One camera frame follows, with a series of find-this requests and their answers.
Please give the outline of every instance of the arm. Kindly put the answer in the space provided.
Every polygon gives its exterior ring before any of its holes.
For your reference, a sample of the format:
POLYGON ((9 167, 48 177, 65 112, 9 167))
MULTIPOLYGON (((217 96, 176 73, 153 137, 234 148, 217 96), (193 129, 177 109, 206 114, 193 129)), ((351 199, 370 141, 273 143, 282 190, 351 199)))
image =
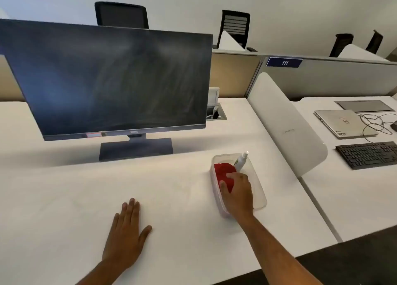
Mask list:
POLYGON ((121 213, 114 216, 102 261, 77 285, 112 285, 136 262, 152 230, 148 225, 139 234, 139 208, 133 198, 128 205, 123 203, 121 213))
POLYGON ((231 173, 227 177, 234 180, 234 187, 229 193, 226 183, 221 181, 222 199, 248 237, 269 284, 321 285, 254 217, 248 177, 241 173, 231 173))

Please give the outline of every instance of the black keyboard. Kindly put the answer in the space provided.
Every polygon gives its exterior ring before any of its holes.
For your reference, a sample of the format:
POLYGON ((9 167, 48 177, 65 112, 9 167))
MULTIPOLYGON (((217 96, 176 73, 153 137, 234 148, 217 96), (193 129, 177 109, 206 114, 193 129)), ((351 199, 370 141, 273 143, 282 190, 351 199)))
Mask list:
POLYGON ((353 170, 397 164, 395 142, 342 145, 335 148, 353 170))

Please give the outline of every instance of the forearm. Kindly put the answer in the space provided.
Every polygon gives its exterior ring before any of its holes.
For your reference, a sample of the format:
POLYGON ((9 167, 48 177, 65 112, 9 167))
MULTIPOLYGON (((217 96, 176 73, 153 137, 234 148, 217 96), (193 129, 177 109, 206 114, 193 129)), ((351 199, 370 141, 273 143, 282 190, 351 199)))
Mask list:
POLYGON ((102 261, 76 285, 112 285, 122 272, 119 265, 102 261))
POLYGON ((238 219, 270 285, 320 285, 254 217, 238 219))

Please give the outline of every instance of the monitor base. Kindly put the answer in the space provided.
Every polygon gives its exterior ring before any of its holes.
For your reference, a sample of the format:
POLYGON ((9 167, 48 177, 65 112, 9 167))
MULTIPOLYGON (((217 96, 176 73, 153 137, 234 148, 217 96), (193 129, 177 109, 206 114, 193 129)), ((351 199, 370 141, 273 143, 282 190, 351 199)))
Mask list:
POLYGON ((128 137, 129 141, 126 142, 102 143, 99 161, 108 162, 173 153, 171 138, 148 140, 146 134, 135 134, 128 137))

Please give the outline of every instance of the black cable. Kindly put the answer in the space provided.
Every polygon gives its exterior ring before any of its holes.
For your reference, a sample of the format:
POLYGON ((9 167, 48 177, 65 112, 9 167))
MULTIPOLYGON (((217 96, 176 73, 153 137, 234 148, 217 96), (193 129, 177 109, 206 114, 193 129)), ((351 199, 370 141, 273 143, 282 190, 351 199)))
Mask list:
POLYGON ((374 114, 359 115, 359 117, 360 117, 360 119, 361 119, 361 122, 363 122, 363 123, 366 125, 366 126, 364 127, 364 129, 362 130, 362 136, 363 136, 368 142, 374 143, 374 142, 371 142, 369 139, 367 139, 367 138, 365 137, 365 135, 364 135, 364 130, 366 130, 367 127, 370 127, 370 128, 372 128, 372 129, 376 130, 377 132, 382 132, 382 133, 385 133, 385 134, 393 134, 389 129, 387 129, 387 128, 385 127, 385 124, 393 124, 393 123, 395 123, 395 122, 397 122, 397 121, 393 121, 393 122, 384 122, 383 119, 382 119, 382 117, 387 116, 387 115, 393 115, 393 116, 396 116, 396 117, 397 117, 397 115, 396 115, 395 113, 385 113, 384 115, 381 115, 381 116, 377 116, 377 115, 374 115, 374 114), (379 126, 381 129, 377 129, 377 128, 375 128, 375 127, 372 127, 371 125, 379 126))

